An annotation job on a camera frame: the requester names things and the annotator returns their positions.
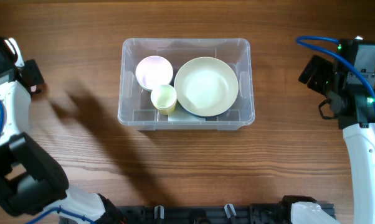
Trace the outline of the pink plastic bowl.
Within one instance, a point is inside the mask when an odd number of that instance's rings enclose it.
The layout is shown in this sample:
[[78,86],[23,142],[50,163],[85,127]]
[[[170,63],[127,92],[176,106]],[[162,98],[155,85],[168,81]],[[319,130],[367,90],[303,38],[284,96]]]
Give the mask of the pink plastic bowl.
[[149,89],[168,85],[173,79],[173,67],[164,57],[152,55],[141,60],[135,71],[138,83]]

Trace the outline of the pale green plastic cup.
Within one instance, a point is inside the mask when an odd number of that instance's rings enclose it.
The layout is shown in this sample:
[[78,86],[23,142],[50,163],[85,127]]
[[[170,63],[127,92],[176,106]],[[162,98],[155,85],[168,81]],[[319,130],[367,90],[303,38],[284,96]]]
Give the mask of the pale green plastic cup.
[[151,92],[151,102],[157,108],[167,108],[177,102],[177,93],[171,85],[158,85]]

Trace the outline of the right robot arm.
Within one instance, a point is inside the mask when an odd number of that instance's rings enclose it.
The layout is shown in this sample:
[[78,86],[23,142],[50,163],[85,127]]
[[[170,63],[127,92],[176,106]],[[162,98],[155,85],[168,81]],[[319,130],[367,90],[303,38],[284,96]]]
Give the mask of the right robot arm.
[[375,223],[375,42],[319,36],[297,37],[306,48],[327,54],[333,62],[312,56],[299,81],[325,97],[343,132],[349,154],[354,223]]

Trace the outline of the pink plastic cup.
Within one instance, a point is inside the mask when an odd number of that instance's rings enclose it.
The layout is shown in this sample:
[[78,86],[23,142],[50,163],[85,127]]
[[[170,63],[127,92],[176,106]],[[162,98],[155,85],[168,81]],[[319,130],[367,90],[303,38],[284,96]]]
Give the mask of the pink plastic cup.
[[35,95],[40,93],[40,90],[38,89],[37,85],[31,87],[31,94]]

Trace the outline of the dark blue plate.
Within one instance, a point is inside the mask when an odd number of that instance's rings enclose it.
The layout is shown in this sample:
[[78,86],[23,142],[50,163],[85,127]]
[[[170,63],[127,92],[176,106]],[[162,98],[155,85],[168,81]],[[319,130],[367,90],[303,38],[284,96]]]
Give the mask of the dark blue plate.
[[182,109],[193,116],[211,118],[225,113],[234,104],[234,100],[178,100]]

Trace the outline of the cream plastic plate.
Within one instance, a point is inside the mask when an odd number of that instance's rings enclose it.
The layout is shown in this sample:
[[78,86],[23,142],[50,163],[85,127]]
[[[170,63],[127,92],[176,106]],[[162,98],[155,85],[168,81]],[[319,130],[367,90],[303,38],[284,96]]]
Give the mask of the cream plastic plate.
[[237,99],[237,75],[225,62],[213,57],[198,57],[186,62],[177,72],[174,89],[178,100]]

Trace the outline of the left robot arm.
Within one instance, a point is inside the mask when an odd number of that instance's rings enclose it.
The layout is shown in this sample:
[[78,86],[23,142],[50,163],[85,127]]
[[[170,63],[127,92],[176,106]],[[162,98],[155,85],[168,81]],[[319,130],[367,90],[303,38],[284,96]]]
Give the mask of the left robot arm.
[[126,223],[100,194],[70,185],[61,165],[29,136],[32,96],[43,76],[35,60],[23,60],[13,38],[0,37],[0,206],[11,216],[50,214],[63,222]]

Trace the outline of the mint green plastic bowl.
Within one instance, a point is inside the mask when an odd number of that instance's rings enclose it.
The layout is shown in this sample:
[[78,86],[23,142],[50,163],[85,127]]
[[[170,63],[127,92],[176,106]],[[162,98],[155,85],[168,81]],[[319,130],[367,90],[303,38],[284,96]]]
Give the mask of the mint green plastic bowl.
[[142,89],[144,89],[144,90],[146,90],[148,92],[152,92],[152,89],[149,89],[149,88],[145,87],[144,85],[141,85],[141,87],[142,87]]

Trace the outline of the yellow plastic cup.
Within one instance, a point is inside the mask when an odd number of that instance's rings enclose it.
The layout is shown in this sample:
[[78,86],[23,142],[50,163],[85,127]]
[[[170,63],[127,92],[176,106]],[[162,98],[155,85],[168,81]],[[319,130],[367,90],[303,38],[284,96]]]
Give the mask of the yellow plastic cup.
[[159,111],[160,114],[168,116],[168,115],[170,115],[174,112],[175,107],[176,107],[176,103],[167,107],[167,108],[160,108],[159,107],[159,108],[157,108],[157,110]]

